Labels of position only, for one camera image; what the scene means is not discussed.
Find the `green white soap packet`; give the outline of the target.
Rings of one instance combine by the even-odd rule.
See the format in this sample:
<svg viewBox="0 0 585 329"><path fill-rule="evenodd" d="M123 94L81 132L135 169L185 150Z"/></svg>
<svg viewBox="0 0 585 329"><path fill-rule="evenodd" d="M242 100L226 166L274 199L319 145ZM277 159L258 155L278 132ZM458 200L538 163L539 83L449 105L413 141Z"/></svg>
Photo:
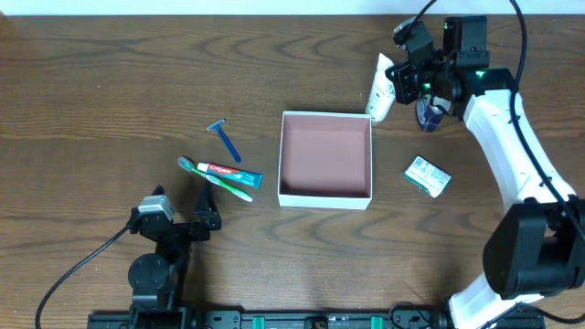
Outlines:
<svg viewBox="0 0 585 329"><path fill-rule="evenodd" d="M417 155L403 177L433 198L440 196L452 177L425 158Z"/></svg>

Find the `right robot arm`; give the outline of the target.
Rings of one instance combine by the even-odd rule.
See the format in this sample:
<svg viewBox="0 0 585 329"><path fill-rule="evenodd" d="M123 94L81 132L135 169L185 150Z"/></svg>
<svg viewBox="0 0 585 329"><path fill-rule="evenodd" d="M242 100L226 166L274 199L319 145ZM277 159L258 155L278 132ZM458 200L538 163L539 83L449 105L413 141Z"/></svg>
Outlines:
<svg viewBox="0 0 585 329"><path fill-rule="evenodd" d="M435 328L537 328L536 301L584 282L584 202L548 160L509 69L492 67L484 16L450 16L443 45L411 18L393 33L407 58L386 72L401 104L441 99L480 144L504 217L484 246L483 271L455 293Z"/></svg>

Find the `Colgate toothpaste tube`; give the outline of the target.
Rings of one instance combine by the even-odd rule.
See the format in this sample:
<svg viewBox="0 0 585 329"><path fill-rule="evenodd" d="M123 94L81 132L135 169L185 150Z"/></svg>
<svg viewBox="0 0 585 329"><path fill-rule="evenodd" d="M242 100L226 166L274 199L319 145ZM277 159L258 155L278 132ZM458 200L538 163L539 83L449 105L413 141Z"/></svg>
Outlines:
<svg viewBox="0 0 585 329"><path fill-rule="evenodd" d="M220 164L198 163L197 170L256 189L261 188L261 183L263 180L263 174L239 170Z"/></svg>

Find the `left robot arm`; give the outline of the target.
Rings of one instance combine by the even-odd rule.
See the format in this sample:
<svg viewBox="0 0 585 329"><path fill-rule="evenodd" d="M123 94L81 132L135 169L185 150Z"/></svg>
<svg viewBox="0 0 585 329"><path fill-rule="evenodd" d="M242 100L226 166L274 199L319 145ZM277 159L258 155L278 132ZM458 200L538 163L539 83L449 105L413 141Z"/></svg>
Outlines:
<svg viewBox="0 0 585 329"><path fill-rule="evenodd" d="M132 210L129 230L155 243L155 251L138 257L128 271L133 288L132 328L201 328L201 312L182 304L192 244L207 241L222 219L210 183L195 207L197 221L175 223L175 209L161 186Z"/></svg>

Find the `clear bottle with dark cap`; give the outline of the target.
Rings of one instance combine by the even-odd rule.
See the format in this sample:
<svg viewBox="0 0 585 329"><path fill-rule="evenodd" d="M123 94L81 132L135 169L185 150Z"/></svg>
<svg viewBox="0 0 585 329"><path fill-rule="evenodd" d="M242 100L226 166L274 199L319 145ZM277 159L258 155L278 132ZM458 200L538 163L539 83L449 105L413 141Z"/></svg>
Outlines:
<svg viewBox="0 0 585 329"><path fill-rule="evenodd" d="M417 100L415 114L420 129L424 132L433 132L445 116L447 109L435 101L431 95L424 95Z"/></svg>

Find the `white Pantene tube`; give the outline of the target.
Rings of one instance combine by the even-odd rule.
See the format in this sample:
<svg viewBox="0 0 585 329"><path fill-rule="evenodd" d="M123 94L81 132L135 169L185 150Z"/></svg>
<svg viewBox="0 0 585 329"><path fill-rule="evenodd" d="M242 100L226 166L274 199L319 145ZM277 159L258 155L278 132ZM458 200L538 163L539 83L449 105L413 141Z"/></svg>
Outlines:
<svg viewBox="0 0 585 329"><path fill-rule="evenodd" d="M386 119L389 110L396 99L394 84L386 76L386 70L394 66L393 61L383 53L378 54L376 70L368 97L366 114L373 123Z"/></svg>

